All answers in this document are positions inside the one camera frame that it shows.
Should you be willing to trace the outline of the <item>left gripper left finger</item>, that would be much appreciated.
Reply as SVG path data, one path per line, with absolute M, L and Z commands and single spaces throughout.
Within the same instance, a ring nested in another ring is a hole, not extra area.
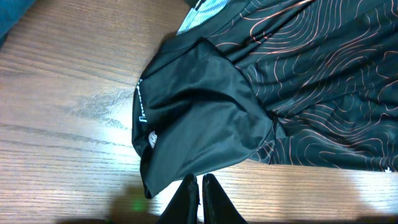
M 193 174 L 185 176 L 156 224 L 197 224 L 199 186 Z

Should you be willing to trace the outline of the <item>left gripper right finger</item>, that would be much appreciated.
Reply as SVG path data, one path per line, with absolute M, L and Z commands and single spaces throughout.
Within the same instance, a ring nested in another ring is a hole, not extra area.
M 203 176 L 202 195 L 206 224 L 248 224 L 213 174 Z

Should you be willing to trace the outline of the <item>black printed cycling jersey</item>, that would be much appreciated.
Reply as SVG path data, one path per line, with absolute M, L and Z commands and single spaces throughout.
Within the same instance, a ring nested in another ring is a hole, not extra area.
M 147 198 L 246 159 L 397 170 L 397 1 L 230 1 L 138 80 Z

